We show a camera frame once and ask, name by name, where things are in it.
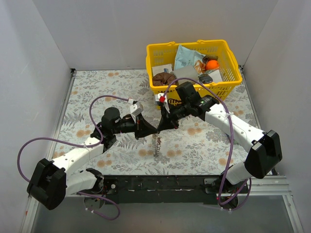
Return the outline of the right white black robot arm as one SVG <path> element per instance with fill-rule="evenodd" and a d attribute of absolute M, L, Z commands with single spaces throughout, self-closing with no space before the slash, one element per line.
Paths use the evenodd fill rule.
<path fill-rule="evenodd" d="M 159 131 L 176 129 L 180 119 L 191 115 L 219 128 L 248 153 L 245 161 L 223 174 L 220 188 L 224 192 L 233 192 L 239 182 L 251 177 L 264 178 L 282 160 L 280 138 L 275 131 L 264 132 L 249 125 L 227 112 L 215 97 L 200 96 L 190 82 L 179 85 L 176 91 L 181 100 L 176 106 L 169 104 L 163 93 L 155 97 L 161 108 Z"/>

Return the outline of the floral table mat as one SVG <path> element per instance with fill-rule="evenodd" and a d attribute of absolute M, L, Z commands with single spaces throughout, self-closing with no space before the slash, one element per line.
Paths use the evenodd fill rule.
<path fill-rule="evenodd" d="M 153 126 L 160 121 L 160 110 L 153 99 L 145 70 L 78 71 L 67 104 L 54 158 L 62 157 L 72 144 L 82 144 L 93 132 L 108 107 L 116 107 L 122 116 L 129 113 L 125 98 L 143 105 L 143 116 Z M 116 143 L 81 170 L 94 168 L 104 175 L 218 175 L 225 165 L 243 161 L 247 153 L 241 145 L 230 146 L 220 129 L 189 116 L 179 128 L 159 134 L 160 149 L 148 136 L 135 139 L 131 133 L 117 135 Z"/>

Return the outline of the light blue snack bag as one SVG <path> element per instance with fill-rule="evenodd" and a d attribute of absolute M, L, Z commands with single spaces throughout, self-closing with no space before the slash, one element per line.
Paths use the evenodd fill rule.
<path fill-rule="evenodd" d="M 194 66 L 198 60 L 202 61 L 204 57 L 204 54 L 201 54 L 196 50 L 190 50 L 182 45 L 179 45 L 174 59 L 174 70 L 186 66 Z"/>

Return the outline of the metal keyring disc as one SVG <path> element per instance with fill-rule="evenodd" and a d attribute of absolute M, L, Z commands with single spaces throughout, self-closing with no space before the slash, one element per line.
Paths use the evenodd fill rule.
<path fill-rule="evenodd" d="M 158 157 L 161 147 L 161 138 L 158 133 L 152 135 L 152 142 L 153 142 L 154 157 Z"/>

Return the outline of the brown chocolate donut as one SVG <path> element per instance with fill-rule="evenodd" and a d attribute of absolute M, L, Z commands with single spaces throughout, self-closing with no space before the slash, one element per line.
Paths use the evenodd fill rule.
<path fill-rule="evenodd" d="M 175 79 L 176 79 L 176 77 L 174 76 L 174 74 L 167 73 L 167 72 L 161 72 L 161 73 L 156 74 L 152 78 L 152 84 L 153 84 L 153 86 L 169 85 Z"/>

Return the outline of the grey tape roll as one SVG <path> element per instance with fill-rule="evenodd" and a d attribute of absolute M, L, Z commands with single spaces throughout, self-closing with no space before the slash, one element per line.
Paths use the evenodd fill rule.
<path fill-rule="evenodd" d="M 185 66 L 171 72 L 175 79 L 179 78 L 190 78 L 192 80 L 198 81 L 198 72 L 193 66 Z"/>

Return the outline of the black car key fob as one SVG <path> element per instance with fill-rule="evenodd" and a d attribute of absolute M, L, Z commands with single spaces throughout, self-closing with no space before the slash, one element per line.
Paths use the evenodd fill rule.
<path fill-rule="evenodd" d="M 209 84 L 213 82 L 213 78 L 208 74 L 201 74 L 198 76 L 198 81 L 202 84 Z"/>

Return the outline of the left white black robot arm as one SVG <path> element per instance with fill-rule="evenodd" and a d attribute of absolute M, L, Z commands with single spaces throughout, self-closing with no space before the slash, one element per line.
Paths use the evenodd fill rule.
<path fill-rule="evenodd" d="M 66 196 L 80 191 L 101 193 L 104 189 L 103 174 L 93 168 L 81 170 L 81 167 L 110 149 L 117 140 L 117 134 L 134 133 L 135 138 L 139 139 L 157 132 L 144 119 L 138 105 L 131 105 L 130 110 L 130 114 L 121 117 L 117 108 L 107 108 L 97 125 L 98 128 L 80 148 L 72 149 L 51 161 L 40 160 L 27 192 L 48 210 L 55 209 Z"/>

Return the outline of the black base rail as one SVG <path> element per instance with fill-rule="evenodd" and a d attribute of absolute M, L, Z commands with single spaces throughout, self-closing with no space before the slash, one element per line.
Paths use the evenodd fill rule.
<path fill-rule="evenodd" d="M 121 203 L 217 204 L 222 175 L 108 175 L 98 191 L 87 194 Z"/>

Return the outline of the white card box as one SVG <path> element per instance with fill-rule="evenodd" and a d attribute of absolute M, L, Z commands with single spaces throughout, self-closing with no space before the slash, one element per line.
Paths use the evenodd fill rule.
<path fill-rule="evenodd" d="M 171 72 L 172 72 L 172 65 L 171 64 L 152 67 L 153 76 L 155 76 L 159 73 L 171 73 Z"/>

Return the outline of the gold wrapped candy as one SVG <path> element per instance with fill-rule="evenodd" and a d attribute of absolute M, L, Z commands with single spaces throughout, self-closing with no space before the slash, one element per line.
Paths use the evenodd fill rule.
<path fill-rule="evenodd" d="M 198 74 L 203 74 L 206 71 L 206 64 L 201 60 L 197 60 L 194 63 L 193 67 L 197 71 Z"/>

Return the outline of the orange fruit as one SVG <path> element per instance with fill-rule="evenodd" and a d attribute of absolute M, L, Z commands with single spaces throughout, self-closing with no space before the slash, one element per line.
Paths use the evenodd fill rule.
<path fill-rule="evenodd" d="M 206 70 L 215 70 L 219 68 L 219 63 L 217 60 L 209 60 L 206 63 Z"/>

